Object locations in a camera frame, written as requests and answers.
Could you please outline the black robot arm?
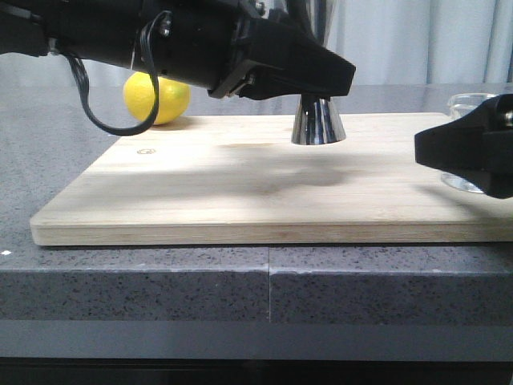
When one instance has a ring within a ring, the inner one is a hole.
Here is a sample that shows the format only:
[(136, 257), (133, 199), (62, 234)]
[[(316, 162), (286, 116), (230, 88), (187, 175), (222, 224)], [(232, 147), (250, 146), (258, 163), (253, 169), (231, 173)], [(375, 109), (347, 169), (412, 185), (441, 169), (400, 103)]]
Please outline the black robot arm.
[(263, 100), (349, 93), (355, 66), (253, 1), (4, 1), (1, 51), (73, 54)]

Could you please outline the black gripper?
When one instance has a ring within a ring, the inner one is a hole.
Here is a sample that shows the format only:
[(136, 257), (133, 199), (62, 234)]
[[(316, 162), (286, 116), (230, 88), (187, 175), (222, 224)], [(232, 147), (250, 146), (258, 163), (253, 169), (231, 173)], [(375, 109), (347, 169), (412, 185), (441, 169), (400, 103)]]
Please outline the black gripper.
[(160, 76), (238, 95), (345, 96), (356, 67), (309, 35), (305, 6), (273, 8), (261, 19), (255, 1), (139, 1), (131, 68), (147, 71), (143, 29)]
[(414, 136), (418, 164), (460, 176), (484, 194), (512, 197), (512, 94)]

